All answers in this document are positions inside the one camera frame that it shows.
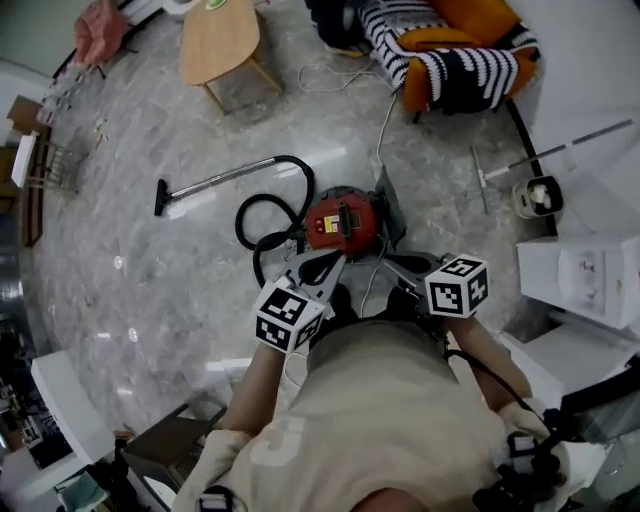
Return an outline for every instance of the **black strap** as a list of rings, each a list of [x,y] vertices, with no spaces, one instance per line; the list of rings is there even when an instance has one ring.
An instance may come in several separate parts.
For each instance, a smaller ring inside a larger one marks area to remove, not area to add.
[[[492,370],[490,370],[486,364],[484,364],[483,362],[479,361],[478,359],[476,359],[473,356],[470,356],[469,354],[467,354],[466,352],[463,352],[462,350],[445,350],[443,357],[445,358],[446,361],[449,360],[450,357],[453,356],[458,356],[462,359],[464,359],[467,363],[469,363],[469,365],[471,366],[475,366],[478,370],[481,370],[483,372],[485,372],[486,374],[490,375],[491,377],[493,377],[498,384],[500,384],[504,389],[506,389],[509,394],[513,397],[513,399],[516,401],[516,403],[522,407],[525,411],[529,411],[532,412],[533,414],[536,415],[536,417],[542,422],[542,424],[546,427],[546,429],[549,431],[549,434],[553,433],[553,430],[551,428],[549,428],[549,426],[546,424],[546,422],[540,417],[540,415],[534,411],[531,406],[525,402],[520,395],[518,395],[518,393],[516,393],[514,391],[514,389],[507,383],[507,381],[505,381],[502,377],[500,377],[498,374],[496,374],[495,372],[493,372]]]

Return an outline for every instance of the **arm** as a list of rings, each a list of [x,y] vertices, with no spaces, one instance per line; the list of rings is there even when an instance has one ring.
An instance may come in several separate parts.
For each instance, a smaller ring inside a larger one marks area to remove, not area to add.
[[[531,397],[531,387],[524,373],[475,318],[448,318],[445,327],[451,331],[460,349],[475,357],[496,375],[502,377],[520,396]],[[514,401],[513,396],[491,375],[471,366],[480,390],[492,411],[498,412]]]
[[[284,354],[260,343],[229,409],[221,421],[226,430],[259,434],[273,419]]]

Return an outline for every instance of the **cardboard box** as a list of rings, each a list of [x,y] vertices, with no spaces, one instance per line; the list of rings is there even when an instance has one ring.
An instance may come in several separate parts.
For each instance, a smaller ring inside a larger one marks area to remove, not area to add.
[[[32,132],[44,133],[47,127],[38,122],[38,110],[40,110],[40,103],[31,101],[24,96],[18,96],[7,119],[13,121],[13,129],[23,133],[24,135],[31,135]]]

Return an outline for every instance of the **power cord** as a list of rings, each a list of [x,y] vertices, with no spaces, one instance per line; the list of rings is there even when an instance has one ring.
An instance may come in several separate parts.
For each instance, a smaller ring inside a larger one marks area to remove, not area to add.
[[[367,299],[369,298],[369,294],[371,293],[371,287],[373,286],[373,280],[376,277],[376,274],[378,273],[378,270],[380,269],[380,266],[382,265],[382,258],[384,257],[384,255],[387,252],[387,246],[389,245],[388,241],[385,241],[384,244],[382,245],[382,250],[380,251],[380,254],[378,255],[378,259],[376,260],[376,266],[373,269],[373,272],[371,272],[371,277],[369,278],[369,285],[367,286],[367,291],[364,294],[364,297],[362,298],[362,302],[360,303],[360,318],[364,317],[364,306],[367,303]]]
[[[387,124],[389,123],[389,118],[391,117],[391,111],[393,110],[393,107],[396,104],[396,100],[398,99],[398,93],[393,88],[393,86],[384,79],[384,77],[382,77],[378,73],[369,71],[374,64],[375,64],[375,61],[372,60],[364,68],[355,72],[336,71],[335,69],[332,69],[325,64],[307,64],[305,66],[302,66],[298,71],[298,86],[304,92],[310,92],[310,93],[340,92],[346,89],[347,87],[349,87],[349,85],[351,85],[360,76],[374,76],[378,80],[380,80],[380,82],[382,82],[390,91],[392,91],[393,98],[391,99],[391,103],[389,105],[389,108],[387,109],[387,115],[384,119],[384,123],[382,123],[382,128],[380,128],[380,137],[378,137],[378,144],[376,145],[376,158],[378,159],[378,163],[380,164],[380,167],[384,167],[384,164],[382,163],[382,158],[380,158],[380,147],[382,146],[382,139],[384,138],[384,132],[385,132],[385,129],[387,128]],[[350,77],[350,78],[339,87],[333,87],[330,89],[312,89],[304,85],[302,81],[302,75],[304,74],[304,71],[310,68],[324,69],[334,76]]]
[[[393,91],[393,87],[391,86],[391,84],[389,84],[389,82],[387,82],[384,79],[383,76],[379,75],[378,73],[374,73],[373,71],[369,71],[369,69],[371,69],[371,67],[374,64],[375,64],[375,61],[372,60],[371,62],[369,62],[369,64],[367,64],[364,68],[362,68],[359,71],[336,71],[335,69],[332,69],[325,64],[307,64],[305,66],[302,66],[298,71],[298,86],[304,92],[339,92],[349,87],[360,76],[374,76]],[[347,80],[344,84],[342,84],[339,87],[333,87],[331,89],[311,89],[310,87],[307,87],[302,83],[302,75],[304,71],[310,68],[324,69],[329,73],[331,73],[332,75],[339,76],[339,77],[349,76],[351,78],[349,78],[349,80]]]

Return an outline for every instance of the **wooden table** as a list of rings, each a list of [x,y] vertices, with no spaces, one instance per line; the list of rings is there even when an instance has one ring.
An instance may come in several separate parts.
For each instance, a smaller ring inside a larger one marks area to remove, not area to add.
[[[251,0],[227,0],[213,11],[202,0],[191,9],[184,21],[180,69],[190,85],[204,88],[222,114],[222,103],[209,89],[210,82],[249,62],[279,93],[282,87],[256,60],[260,27]]]

